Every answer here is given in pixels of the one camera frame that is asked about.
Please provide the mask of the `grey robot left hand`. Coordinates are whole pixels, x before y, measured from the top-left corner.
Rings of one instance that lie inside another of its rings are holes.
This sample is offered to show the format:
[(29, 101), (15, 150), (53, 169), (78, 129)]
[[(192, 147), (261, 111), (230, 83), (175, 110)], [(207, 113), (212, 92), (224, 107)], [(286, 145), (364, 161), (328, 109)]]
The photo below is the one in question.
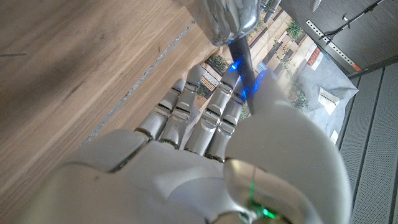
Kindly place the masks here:
[[(311, 0), (310, 1), (310, 9), (315, 12), (317, 8), (319, 7), (320, 3), (322, 0)], [(282, 0), (266, 0), (266, 1), (261, 1), (263, 3), (263, 10), (266, 11), (266, 15), (263, 18), (263, 23), (267, 24), (270, 19), (272, 18), (273, 14), (275, 13), (275, 10), (279, 7), (280, 3)]]

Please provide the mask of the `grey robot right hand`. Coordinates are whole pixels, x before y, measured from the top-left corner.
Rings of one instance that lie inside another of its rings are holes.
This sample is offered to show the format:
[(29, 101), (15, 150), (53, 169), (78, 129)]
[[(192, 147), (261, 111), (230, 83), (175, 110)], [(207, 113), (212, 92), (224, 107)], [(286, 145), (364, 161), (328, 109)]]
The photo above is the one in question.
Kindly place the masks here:
[(199, 68), (178, 80), (133, 131), (68, 156), (16, 223), (349, 223), (341, 154), (264, 70), (233, 65), (182, 144)]

